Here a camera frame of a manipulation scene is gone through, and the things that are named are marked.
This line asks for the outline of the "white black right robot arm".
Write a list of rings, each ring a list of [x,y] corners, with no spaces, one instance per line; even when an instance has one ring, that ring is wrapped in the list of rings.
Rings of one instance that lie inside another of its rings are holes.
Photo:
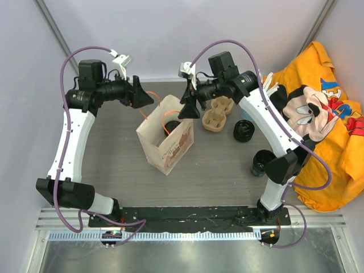
[[[190,62],[180,64],[179,77],[187,80],[180,100],[183,105],[179,119],[199,119],[196,105],[206,108],[206,102],[217,97],[231,98],[246,111],[268,140],[274,158],[264,166],[268,177],[265,190],[257,202],[257,220],[268,225],[283,208],[283,194],[288,184],[304,167],[315,147],[311,140],[302,140],[274,108],[267,95],[259,90],[260,80],[252,71],[241,73],[228,51],[208,59],[214,78],[199,83],[196,67]]]

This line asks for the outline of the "cream paper bag orange handles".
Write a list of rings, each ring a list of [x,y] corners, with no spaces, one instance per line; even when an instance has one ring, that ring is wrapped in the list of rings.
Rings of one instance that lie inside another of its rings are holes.
[[[194,143],[194,123],[192,119],[178,119],[183,105],[180,100],[169,94],[136,129],[148,163],[168,175],[178,161]],[[181,124],[164,135],[164,124],[180,121]]]

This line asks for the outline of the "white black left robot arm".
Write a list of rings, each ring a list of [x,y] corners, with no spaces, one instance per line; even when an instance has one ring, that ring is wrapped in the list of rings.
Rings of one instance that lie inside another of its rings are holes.
[[[68,110],[64,112],[63,130],[55,160],[45,179],[36,182],[37,191],[53,206],[88,210],[101,214],[110,227],[121,220],[118,201],[95,192],[81,182],[81,168],[86,141],[103,103],[117,100],[125,106],[139,109],[154,103],[143,90],[139,77],[129,82],[126,66],[130,56],[118,55],[114,80],[109,79],[106,64],[101,60],[83,60],[78,65],[78,88],[65,95]]]

